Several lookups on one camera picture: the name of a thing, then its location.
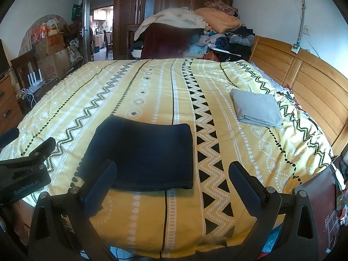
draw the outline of folded navy blue towel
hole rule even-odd
[[[188,124],[146,124],[109,116],[96,129],[78,168],[84,181],[113,160],[112,188],[158,191],[193,187],[193,139]]]

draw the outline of drawer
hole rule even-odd
[[[23,119],[14,94],[0,107],[0,134],[17,126]]]
[[[13,95],[11,78],[8,76],[0,83],[0,107]]]

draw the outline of green bag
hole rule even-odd
[[[73,5],[71,20],[81,20],[82,21],[82,5],[76,5],[76,4]]]

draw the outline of door handle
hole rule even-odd
[[[8,109],[6,113],[3,114],[3,117],[6,118],[11,113],[11,109]]]

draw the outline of wooden chair back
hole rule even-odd
[[[105,44],[106,44],[106,46],[107,46],[107,48],[109,48],[110,50],[112,50],[112,41],[110,41],[110,43],[107,41],[107,32],[105,31],[105,30],[103,30],[103,32],[104,32],[104,42],[105,42]]]
[[[21,89],[28,88],[30,86],[28,80],[28,75],[31,72],[31,70],[29,69],[30,65],[33,72],[35,73],[36,79],[40,79],[39,67],[33,50],[30,50],[29,52],[19,56],[18,58],[11,60],[11,63]]]
[[[128,51],[128,49],[134,43],[134,34],[140,27],[140,24],[126,24],[125,26],[126,26],[126,37],[127,37],[126,46]]]

